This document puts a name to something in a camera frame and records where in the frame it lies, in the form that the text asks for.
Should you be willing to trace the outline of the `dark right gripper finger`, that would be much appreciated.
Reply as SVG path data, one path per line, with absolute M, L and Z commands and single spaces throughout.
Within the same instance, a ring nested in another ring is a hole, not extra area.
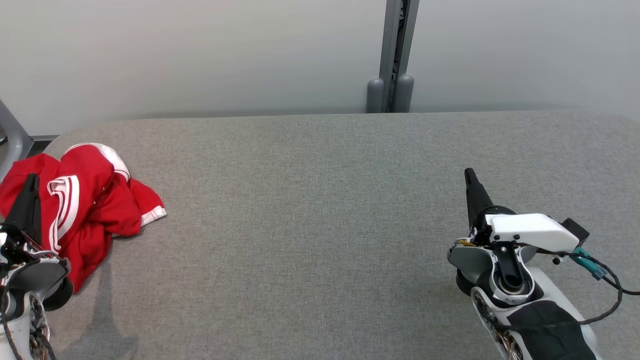
M 487 214 L 494 214 L 496 207 L 473 168 L 464 169 L 466 203 L 470 229 L 483 231 L 487 226 Z

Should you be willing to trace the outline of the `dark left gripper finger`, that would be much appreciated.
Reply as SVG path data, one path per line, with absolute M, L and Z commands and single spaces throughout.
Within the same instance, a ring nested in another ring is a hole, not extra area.
M 5 229 L 8 230 L 10 239 L 17 242 L 30 238 L 41 246 L 42 214 L 39 189 L 39 176 L 30 173 L 6 216 Z

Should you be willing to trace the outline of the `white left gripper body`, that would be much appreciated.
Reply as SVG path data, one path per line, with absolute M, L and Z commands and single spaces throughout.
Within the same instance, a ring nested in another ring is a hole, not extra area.
M 2 223 L 1 234 L 1 275 L 33 264 L 59 264 L 61 258 L 50 250 L 44 250 L 30 235 L 18 226 Z

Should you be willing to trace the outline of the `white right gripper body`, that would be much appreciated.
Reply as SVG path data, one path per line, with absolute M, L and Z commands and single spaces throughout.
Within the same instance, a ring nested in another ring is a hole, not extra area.
M 470 224 L 473 243 L 512 243 L 551 252 L 571 252 L 579 239 L 564 225 L 542 213 L 516 214 L 503 206 L 487 206 Z

